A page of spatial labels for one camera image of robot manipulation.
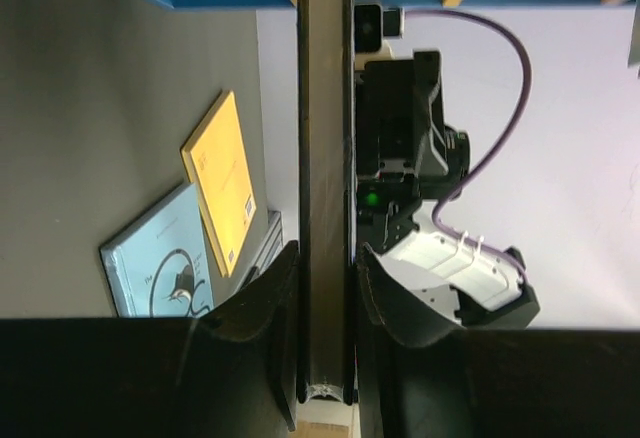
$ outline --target book cover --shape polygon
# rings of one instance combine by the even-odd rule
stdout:
[[[100,256],[119,316],[199,317],[213,310],[196,187],[179,186]]]
[[[223,277],[231,276],[256,213],[232,91],[223,92],[181,150]]]

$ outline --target light blue book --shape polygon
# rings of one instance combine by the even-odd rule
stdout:
[[[195,185],[169,193],[100,255],[119,316],[199,317],[213,309]]]

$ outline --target camera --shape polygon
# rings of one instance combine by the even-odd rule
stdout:
[[[365,3],[356,5],[353,15],[356,53],[377,53],[384,38],[400,38],[404,31],[402,8]]]

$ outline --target yellow book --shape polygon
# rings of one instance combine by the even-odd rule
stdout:
[[[231,276],[256,213],[232,91],[223,92],[181,149],[220,274]]]

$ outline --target wire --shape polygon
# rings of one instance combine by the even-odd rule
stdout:
[[[492,31],[495,31],[503,38],[505,38],[511,46],[515,49],[518,57],[520,58],[520,64],[522,65],[522,87],[520,89],[520,97],[518,98],[518,103],[516,104],[515,109],[513,110],[513,114],[511,115],[511,119],[507,123],[507,126],[500,134],[496,142],[493,146],[487,151],[487,153],[482,157],[482,159],[478,162],[478,164],[473,167],[467,176],[465,176],[460,182],[454,186],[444,197],[437,201],[436,206],[433,208],[431,213],[431,220],[433,224],[444,234],[454,238],[455,240],[464,240],[464,242],[472,247],[476,247],[478,245],[482,246],[486,251],[495,255],[497,258],[504,260],[511,265],[513,265],[522,275],[522,278],[527,280],[526,271],[524,266],[522,266],[515,258],[511,255],[506,254],[505,252],[499,250],[498,248],[494,248],[489,245],[485,245],[484,243],[480,244],[478,241],[463,236],[462,233],[456,231],[452,227],[445,225],[442,223],[440,219],[440,214],[444,207],[455,197],[458,195],[466,186],[473,181],[477,176],[482,173],[482,171],[491,163],[491,161],[500,153],[502,148],[504,147],[507,140],[511,137],[513,131],[516,129],[516,126],[520,122],[520,118],[524,112],[525,107],[527,106],[527,101],[529,100],[529,95],[531,94],[531,78],[532,78],[532,69],[531,69],[531,60],[529,59],[529,54],[527,53],[526,48],[522,44],[522,42],[511,33],[507,28],[502,26],[501,24],[483,16],[474,15],[472,13],[467,13],[464,11],[458,10],[449,10],[449,9],[411,9],[405,12],[406,16],[443,16],[449,18],[456,18],[463,21],[468,21],[472,23],[476,23],[482,25],[486,28],[489,28]]]

